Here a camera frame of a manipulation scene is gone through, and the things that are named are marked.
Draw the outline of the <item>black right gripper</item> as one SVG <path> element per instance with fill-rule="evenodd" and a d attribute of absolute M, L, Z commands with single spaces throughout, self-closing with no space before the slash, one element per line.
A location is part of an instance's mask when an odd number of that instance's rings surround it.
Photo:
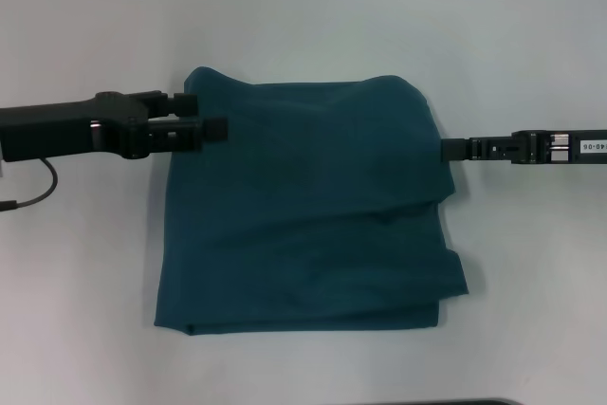
<path fill-rule="evenodd" d="M 512 137 L 441 140 L 441 160 L 509 161 L 514 164 L 605 164 L 606 131 L 528 130 Z"/>

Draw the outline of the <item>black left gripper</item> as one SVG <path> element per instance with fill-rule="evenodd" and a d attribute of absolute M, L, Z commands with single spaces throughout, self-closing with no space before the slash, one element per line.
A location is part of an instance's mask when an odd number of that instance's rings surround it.
<path fill-rule="evenodd" d="M 197 96 L 155 90 L 135 97 L 101 92 L 86 101 L 1 110 L 1 150 L 6 162 L 95 152 L 127 159 L 150 153 L 197 152 L 226 141 L 226 118 L 154 120 L 198 116 Z"/>

